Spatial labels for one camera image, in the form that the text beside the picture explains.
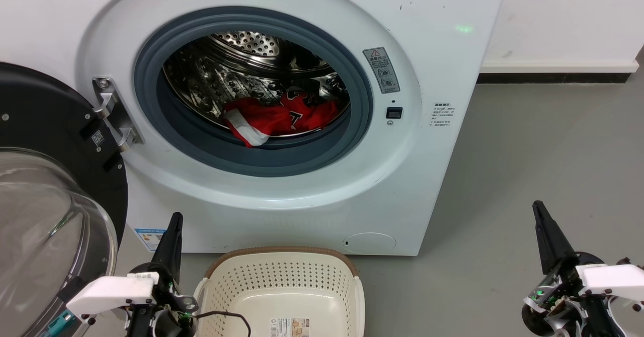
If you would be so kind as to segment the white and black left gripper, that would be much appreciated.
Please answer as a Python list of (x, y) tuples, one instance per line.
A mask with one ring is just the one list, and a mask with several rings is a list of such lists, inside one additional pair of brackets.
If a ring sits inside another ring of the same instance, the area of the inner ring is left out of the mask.
[(195, 337), (196, 299), (179, 292), (182, 213), (173, 213), (152, 262), (124, 277), (99, 277), (66, 303), (82, 323), (108, 310), (126, 312), (126, 337)]

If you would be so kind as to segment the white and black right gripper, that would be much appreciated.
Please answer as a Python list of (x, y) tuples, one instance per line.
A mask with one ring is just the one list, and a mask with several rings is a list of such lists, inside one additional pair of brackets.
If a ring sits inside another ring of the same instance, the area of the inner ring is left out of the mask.
[(525, 327), (538, 337), (627, 337), (612, 305), (625, 300), (644, 313), (644, 268), (576, 253), (541, 200), (533, 214), (544, 278), (524, 298)]

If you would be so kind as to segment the silver metal door hinge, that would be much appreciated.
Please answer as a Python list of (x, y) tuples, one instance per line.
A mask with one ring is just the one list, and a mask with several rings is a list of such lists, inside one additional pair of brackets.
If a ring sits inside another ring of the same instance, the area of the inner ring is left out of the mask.
[(92, 87), (99, 103), (94, 108), (94, 113), (110, 128), (119, 151), (124, 153), (133, 145), (144, 145), (142, 134), (122, 101), (112, 78), (95, 76), (92, 78)]

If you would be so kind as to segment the stainless steel washing machine drum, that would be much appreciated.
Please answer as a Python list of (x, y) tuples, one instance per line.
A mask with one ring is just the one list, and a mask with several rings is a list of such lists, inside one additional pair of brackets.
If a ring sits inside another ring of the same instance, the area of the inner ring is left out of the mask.
[(176, 97), (193, 113), (227, 129), (224, 107), (246, 97), (275, 106), (288, 88), (308, 94), (308, 106), (334, 105), (337, 116), (350, 108), (338, 73), (319, 55), (271, 34), (228, 31), (185, 44), (163, 64)]

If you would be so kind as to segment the grey rubber door gasket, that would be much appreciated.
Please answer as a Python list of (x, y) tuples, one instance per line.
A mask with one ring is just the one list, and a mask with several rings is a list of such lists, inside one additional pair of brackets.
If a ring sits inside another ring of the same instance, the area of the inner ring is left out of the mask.
[[(163, 73), (167, 58), (185, 44), (228, 31), (271, 34), (313, 51), (341, 77), (350, 108), (322, 129), (271, 137), (262, 146), (246, 147), (229, 128), (218, 128), (189, 110)], [(143, 113), (166, 141), (198, 162), (233, 174), (286, 177), (318, 170), (350, 153), (372, 121), (372, 85), (356, 57), (320, 28), (273, 10), (221, 7), (173, 19), (143, 45), (133, 81)]]

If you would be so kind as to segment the grey warning sticker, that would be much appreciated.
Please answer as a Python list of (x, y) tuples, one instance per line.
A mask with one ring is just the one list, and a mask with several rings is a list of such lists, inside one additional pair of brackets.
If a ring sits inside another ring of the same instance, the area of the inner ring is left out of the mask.
[(369, 63), (378, 87), (382, 94), (400, 92), (400, 85), (393, 64), (384, 47), (363, 50), (363, 55)]

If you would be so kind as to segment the white and black wall baseboard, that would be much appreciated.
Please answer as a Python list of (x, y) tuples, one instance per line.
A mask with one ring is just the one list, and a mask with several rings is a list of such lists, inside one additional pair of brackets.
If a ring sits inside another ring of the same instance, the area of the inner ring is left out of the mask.
[(637, 60), (600, 62), (492, 63), (481, 65), (477, 85), (625, 84), (641, 67)]

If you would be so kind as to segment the black washer door with glass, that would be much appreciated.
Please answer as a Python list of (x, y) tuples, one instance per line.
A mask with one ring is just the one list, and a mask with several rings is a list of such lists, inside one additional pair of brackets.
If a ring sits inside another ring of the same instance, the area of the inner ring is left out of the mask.
[(114, 273), (127, 196), (123, 158), (91, 104), (0, 62), (0, 337), (39, 337), (66, 309), (69, 282)]

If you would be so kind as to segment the small text label sticker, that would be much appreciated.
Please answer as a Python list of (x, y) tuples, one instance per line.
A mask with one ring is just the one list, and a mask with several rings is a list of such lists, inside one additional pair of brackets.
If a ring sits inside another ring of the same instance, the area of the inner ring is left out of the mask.
[(451, 103), (434, 103), (430, 115), (430, 126), (450, 126), (456, 113), (456, 108)]

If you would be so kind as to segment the blue and white energy sticker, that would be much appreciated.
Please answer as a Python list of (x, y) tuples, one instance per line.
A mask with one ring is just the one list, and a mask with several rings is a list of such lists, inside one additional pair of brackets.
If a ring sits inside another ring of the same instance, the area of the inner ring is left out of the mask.
[(143, 245), (150, 251), (156, 252), (158, 245), (163, 238), (165, 229), (143, 229), (135, 228), (135, 234), (140, 238)]

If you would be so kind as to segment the round white filter cover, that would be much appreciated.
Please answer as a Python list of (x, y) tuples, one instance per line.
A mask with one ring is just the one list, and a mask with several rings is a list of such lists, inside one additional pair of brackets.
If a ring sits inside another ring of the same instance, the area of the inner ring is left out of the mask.
[(380, 232), (360, 232), (343, 241), (345, 250), (355, 255), (392, 255), (395, 246), (395, 238)]

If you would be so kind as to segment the printed product label sticker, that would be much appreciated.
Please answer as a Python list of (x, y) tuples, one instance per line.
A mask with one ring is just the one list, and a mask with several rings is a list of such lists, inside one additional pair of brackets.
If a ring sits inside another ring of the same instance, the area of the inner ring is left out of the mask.
[(269, 337), (310, 337), (310, 318), (272, 318)]

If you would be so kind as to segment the cream plastic laundry basket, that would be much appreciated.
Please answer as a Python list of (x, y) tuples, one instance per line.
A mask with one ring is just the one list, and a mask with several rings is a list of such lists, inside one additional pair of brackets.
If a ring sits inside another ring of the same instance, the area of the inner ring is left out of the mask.
[(356, 266), (328, 248), (257, 247), (224, 254), (195, 290), (195, 337), (269, 337), (272, 318), (310, 318), (310, 337), (364, 337)]

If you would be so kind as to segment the red and white garment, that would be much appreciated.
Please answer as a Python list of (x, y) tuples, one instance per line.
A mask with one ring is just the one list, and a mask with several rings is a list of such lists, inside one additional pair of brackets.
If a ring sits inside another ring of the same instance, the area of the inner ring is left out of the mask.
[(322, 129), (339, 114), (337, 101), (323, 101), (290, 87), (276, 105), (262, 105), (253, 97), (228, 102), (223, 119), (233, 135), (251, 148), (264, 145), (271, 137)]

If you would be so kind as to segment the white front-load washing machine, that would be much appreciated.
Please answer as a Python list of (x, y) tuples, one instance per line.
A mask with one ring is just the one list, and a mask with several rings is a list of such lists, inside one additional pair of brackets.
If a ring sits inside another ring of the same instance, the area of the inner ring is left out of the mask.
[[(52, 76), (92, 105), (92, 78), (112, 78), (144, 145), (123, 153), (127, 223), (163, 229), (184, 215), (184, 251), (305, 246), (349, 253), (360, 232), (416, 256), (432, 216), (502, 0), (0, 0), (0, 62)], [(347, 48), (373, 92), (372, 121), (347, 155), (307, 174), (254, 177), (187, 156), (156, 131), (134, 87), (147, 40), (175, 18), (252, 7), (304, 20)], [(400, 92), (382, 94), (363, 50), (384, 47)], [(430, 126), (434, 103), (456, 108)], [(402, 107), (402, 119), (386, 108)]]

